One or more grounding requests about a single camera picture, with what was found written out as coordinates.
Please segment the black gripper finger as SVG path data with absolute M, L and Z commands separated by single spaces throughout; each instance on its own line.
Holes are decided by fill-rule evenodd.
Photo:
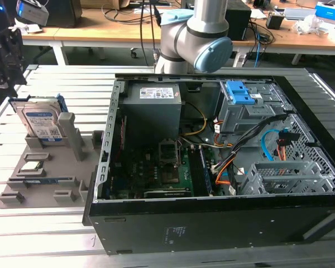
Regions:
M 22 54 L 22 35 L 17 28 L 0 31 L 0 89 L 14 89 L 27 83 L 25 58 Z

